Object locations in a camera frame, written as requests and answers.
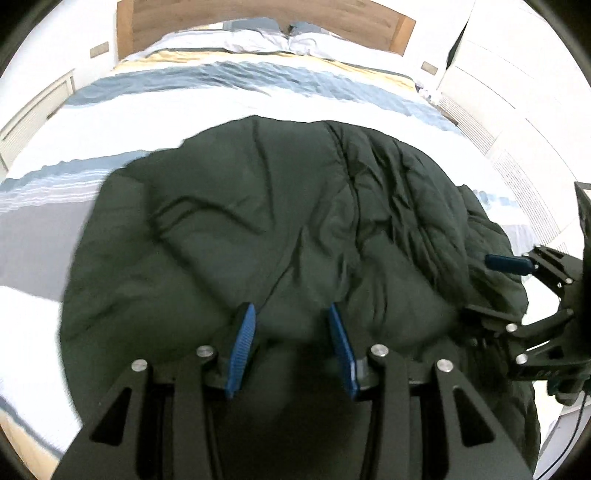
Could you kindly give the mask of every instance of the wooden headboard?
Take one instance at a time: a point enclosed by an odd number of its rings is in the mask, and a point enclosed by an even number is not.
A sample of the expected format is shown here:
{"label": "wooden headboard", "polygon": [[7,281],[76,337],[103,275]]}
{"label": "wooden headboard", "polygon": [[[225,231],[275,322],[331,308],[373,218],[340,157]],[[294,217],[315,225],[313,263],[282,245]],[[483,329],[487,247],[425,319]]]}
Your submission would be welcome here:
{"label": "wooden headboard", "polygon": [[271,17],[283,31],[295,21],[347,40],[404,54],[415,21],[371,0],[121,0],[117,5],[119,58],[143,50],[169,32],[235,18]]}

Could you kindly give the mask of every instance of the yellow stripe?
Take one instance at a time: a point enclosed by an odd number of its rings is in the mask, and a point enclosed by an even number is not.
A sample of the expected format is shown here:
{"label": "yellow stripe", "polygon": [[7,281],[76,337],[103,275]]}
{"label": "yellow stripe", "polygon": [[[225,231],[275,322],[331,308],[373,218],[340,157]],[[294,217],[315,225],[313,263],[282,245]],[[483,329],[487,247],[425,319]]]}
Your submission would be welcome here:
{"label": "yellow stripe", "polygon": [[317,72],[336,72],[347,73],[349,77],[361,76],[369,83],[375,85],[376,83],[385,82],[394,88],[402,88],[407,91],[416,93],[414,82],[402,75],[395,73],[375,72],[373,70],[364,69],[363,67],[353,67],[346,65],[337,60],[325,60],[312,56],[297,56],[290,53],[278,52],[272,55],[257,55],[254,53],[228,53],[224,51],[171,51],[161,50],[145,59],[125,61],[115,67],[114,73],[136,72],[138,70],[149,70],[159,67],[165,67],[170,63],[201,65],[213,63],[215,61],[250,61],[252,63],[259,63],[262,61],[271,60],[275,64],[285,66],[314,67],[313,70]]}

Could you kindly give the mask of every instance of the air vent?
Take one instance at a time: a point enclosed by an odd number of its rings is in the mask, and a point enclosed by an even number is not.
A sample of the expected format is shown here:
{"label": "air vent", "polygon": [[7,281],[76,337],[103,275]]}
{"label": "air vent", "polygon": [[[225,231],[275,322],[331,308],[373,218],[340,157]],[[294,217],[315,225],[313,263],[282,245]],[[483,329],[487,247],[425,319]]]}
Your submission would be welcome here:
{"label": "air vent", "polygon": [[56,80],[26,104],[0,131],[0,158],[10,168],[49,117],[74,93],[72,72]]}
{"label": "air vent", "polygon": [[[560,233],[556,221],[550,214],[540,194],[519,164],[507,151],[491,158],[492,165],[501,174],[507,186],[515,194],[519,206],[528,216],[535,234],[543,245],[548,245]],[[565,251],[565,244],[557,250]]]}
{"label": "air vent", "polygon": [[476,148],[482,152],[483,155],[491,149],[495,142],[494,137],[484,128],[476,119],[466,112],[454,100],[446,95],[441,96],[439,102],[441,107],[449,116],[457,122],[458,128],[476,145]]}

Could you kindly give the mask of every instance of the wall socket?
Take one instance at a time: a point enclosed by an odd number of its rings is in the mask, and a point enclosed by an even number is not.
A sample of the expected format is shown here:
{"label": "wall socket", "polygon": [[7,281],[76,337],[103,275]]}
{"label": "wall socket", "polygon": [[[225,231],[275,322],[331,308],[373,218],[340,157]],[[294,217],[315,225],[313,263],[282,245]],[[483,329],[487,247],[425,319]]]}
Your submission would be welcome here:
{"label": "wall socket", "polygon": [[421,66],[421,70],[425,70],[425,72],[430,73],[431,75],[437,74],[437,67],[434,65],[431,65],[430,63],[427,63],[426,61],[423,62],[423,65]]}
{"label": "wall socket", "polygon": [[101,43],[100,45],[97,45],[96,47],[92,47],[90,49],[90,58],[93,59],[95,57],[98,57],[99,55],[102,55],[103,53],[107,53],[109,51],[109,42],[105,42],[105,43]]}

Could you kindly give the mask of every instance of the black metal bracket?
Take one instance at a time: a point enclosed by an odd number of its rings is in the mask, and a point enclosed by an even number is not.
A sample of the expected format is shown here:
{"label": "black metal bracket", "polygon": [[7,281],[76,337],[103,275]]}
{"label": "black metal bracket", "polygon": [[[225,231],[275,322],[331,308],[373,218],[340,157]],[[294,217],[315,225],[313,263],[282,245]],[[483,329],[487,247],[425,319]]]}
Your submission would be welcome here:
{"label": "black metal bracket", "polygon": [[373,343],[344,305],[331,307],[329,323],[346,391],[372,402],[361,480],[465,480],[483,471],[490,480],[507,479],[507,472],[531,479],[499,421],[452,362],[405,360]]}

